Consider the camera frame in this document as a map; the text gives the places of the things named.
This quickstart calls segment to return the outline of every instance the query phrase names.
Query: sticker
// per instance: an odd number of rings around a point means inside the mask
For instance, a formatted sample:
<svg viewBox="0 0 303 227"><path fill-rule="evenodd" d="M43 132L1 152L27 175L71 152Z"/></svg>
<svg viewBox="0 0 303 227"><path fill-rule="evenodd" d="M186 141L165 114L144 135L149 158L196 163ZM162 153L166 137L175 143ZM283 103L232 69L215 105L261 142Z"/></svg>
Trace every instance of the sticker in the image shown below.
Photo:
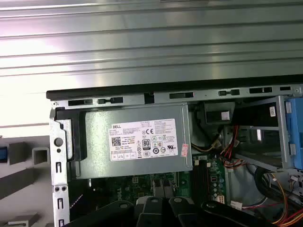
<svg viewBox="0 0 303 227"><path fill-rule="evenodd" d="M276 110L275 110L275 107L274 106L271 106L269 108L269 112L270 112L270 116L271 117L275 117L276 116Z"/></svg>
<svg viewBox="0 0 303 227"><path fill-rule="evenodd" d="M112 124L108 138L111 161L178 155L175 119Z"/></svg>
<svg viewBox="0 0 303 227"><path fill-rule="evenodd" d="M183 143L182 150L181 150L181 156L187 157L187 151L188 151L188 144Z"/></svg>
<svg viewBox="0 0 303 227"><path fill-rule="evenodd" d="M229 111L221 112L221 119L222 121L229 121L230 120Z"/></svg>

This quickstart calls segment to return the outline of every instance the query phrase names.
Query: white connector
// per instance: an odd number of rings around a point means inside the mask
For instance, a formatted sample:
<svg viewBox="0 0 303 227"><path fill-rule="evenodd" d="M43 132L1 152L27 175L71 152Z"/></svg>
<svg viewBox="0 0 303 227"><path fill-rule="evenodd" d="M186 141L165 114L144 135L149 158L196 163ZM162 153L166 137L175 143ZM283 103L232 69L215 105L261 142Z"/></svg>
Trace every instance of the white connector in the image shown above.
<svg viewBox="0 0 303 227"><path fill-rule="evenodd" d="M224 195L218 195L216 201L225 204Z"/></svg>

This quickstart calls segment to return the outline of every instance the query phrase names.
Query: yellow wire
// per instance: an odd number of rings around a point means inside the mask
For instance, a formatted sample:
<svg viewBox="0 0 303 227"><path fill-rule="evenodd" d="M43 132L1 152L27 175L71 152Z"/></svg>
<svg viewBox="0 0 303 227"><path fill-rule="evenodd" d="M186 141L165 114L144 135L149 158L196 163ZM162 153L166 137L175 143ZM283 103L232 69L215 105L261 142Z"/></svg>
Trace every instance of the yellow wire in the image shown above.
<svg viewBox="0 0 303 227"><path fill-rule="evenodd" d="M192 145L195 149L199 150L199 151L202 151L202 152L208 152L208 151L211 151L212 149L214 149L214 147L216 146L218 140L216 140L215 142L213 142L212 146L208 149L208 150L203 150L199 147L197 147L196 145Z"/></svg>
<svg viewBox="0 0 303 227"><path fill-rule="evenodd" d="M287 215L287 211L286 211L286 203L287 203L287 198L286 198L286 195L284 193L284 190L280 184L280 182L277 180L276 181L278 183L278 186L283 194L283 198L284 198L284 210L283 210L283 213L282 213L282 216L280 217L280 219L278 221L275 221L275 222L272 222L272 224L276 224L276 223L279 223L284 217L285 215Z"/></svg>
<svg viewBox="0 0 303 227"><path fill-rule="evenodd" d="M286 222L286 223L283 223L281 224L280 226L281 227L286 227L286 226L290 226L296 222L298 222L301 218L303 218L303 214L300 214L299 216L297 216L296 218L294 218L293 220L289 221L289 222Z"/></svg>

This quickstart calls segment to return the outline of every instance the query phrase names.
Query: screw hole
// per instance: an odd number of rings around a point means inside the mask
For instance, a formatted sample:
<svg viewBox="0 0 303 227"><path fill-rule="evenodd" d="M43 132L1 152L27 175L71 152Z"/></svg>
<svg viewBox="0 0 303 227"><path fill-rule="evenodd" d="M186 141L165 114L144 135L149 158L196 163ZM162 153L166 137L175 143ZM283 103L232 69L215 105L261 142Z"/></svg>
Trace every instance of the screw hole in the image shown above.
<svg viewBox="0 0 303 227"><path fill-rule="evenodd" d="M63 140L62 140L61 138L56 138L56 139L54 140L54 144L55 144L55 146L57 146L57 147L61 147L62 144L63 144Z"/></svg>

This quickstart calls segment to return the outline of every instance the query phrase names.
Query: barcode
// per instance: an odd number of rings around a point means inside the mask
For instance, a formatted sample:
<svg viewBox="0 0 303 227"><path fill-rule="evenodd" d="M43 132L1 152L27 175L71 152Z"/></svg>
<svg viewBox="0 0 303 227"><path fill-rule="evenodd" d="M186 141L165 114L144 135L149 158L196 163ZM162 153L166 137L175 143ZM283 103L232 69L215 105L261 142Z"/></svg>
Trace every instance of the barcode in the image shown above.
<svg viewBox="0 0 303 227"><path fill-rule="evenodd" d="M121 137L112 137L112 145L115 146L121 146Z"/></svg>
<svg viewBox="0 0 303 227"><path fill-rule="evenodd" d="M274 106L271 106L269 108L269 112L270 112L270 116L271 117L275 117L276 116L276 110L275 110L275 107Z"/></svg>

